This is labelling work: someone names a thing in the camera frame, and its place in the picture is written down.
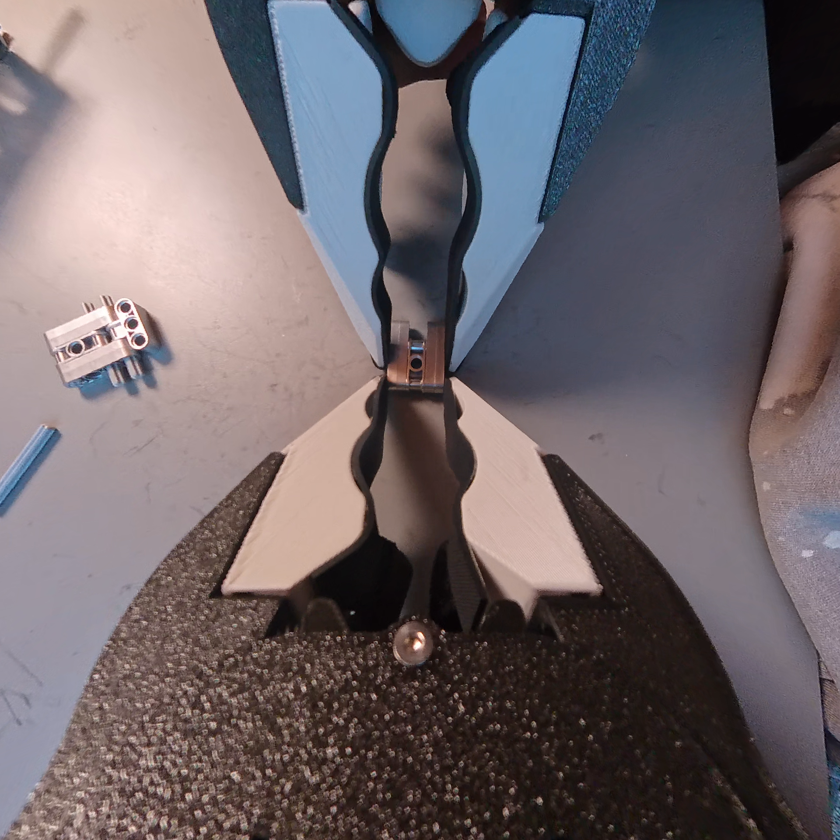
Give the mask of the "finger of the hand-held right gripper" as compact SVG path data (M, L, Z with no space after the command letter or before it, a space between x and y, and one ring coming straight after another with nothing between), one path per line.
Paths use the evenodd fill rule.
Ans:
M268 2L302 194L299 215L357 333L385 364L390 239L381 176L396 82L371 33L337 2Z
M573 15L528 14L497 26L467 71L465 104L453 107L464 144L468 200L465 282L449 368L487 326L543 230L539 220L585 33Z

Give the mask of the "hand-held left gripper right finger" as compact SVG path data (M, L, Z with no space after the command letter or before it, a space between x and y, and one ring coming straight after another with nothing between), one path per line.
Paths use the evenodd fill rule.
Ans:
M501 597L530 618L542 596L602 594L542 451L460 380L450 380L457 429L474 457L461 501L463 529Z

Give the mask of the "grey axle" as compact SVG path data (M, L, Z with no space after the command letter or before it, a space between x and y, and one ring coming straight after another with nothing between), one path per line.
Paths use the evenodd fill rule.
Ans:
M16 487L25 478L37 458L42 455L48 446L55 443L58 435L58 429L55 427L41 425L36 429L1 478L1 505L14 493Z

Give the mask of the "chrome beam assembly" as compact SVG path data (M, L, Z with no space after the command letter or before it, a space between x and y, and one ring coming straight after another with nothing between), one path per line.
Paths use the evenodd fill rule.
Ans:
M101 305L84 304L84 313L45 332L59 377L82 387L102 375L112 386L141 377L140 355L159 343L149 313L131 299L101 296Z

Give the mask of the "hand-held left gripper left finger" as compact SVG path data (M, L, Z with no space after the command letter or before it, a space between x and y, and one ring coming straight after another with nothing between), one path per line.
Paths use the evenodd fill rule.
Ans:
M222 595L287 595L360 543L369 522L358 448L373 424L366 406L382 385L382 377L365 383L282 451Z

